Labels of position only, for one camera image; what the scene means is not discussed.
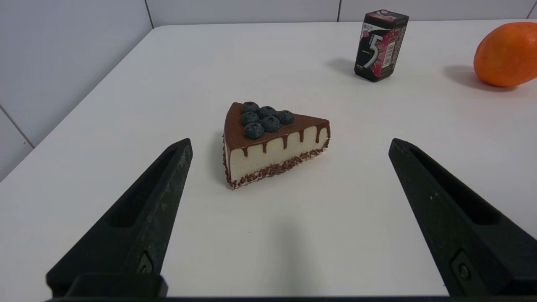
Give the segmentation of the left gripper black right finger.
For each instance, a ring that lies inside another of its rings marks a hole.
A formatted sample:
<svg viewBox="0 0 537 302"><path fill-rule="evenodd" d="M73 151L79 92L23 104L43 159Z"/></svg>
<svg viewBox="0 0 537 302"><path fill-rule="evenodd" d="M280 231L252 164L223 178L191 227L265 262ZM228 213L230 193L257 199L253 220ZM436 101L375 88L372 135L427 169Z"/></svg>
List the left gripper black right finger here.
<svg viewBox="0 0 537 302"><path fill-rule="evenodd" d="M535 238L412 143L388 155L450 296L536 296Z"/></svg>

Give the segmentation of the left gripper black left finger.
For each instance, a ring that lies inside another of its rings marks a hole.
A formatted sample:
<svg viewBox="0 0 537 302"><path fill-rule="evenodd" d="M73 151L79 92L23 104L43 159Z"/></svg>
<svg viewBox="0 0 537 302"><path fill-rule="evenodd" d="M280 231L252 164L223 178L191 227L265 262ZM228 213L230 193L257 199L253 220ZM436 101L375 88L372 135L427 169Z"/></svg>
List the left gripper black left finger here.
<svg viewBox="0 0 537 302"><path fill-rule="evenodd" d="M161 276L193 149L173 143L50 269L53 298L161 298Z"/></svg>

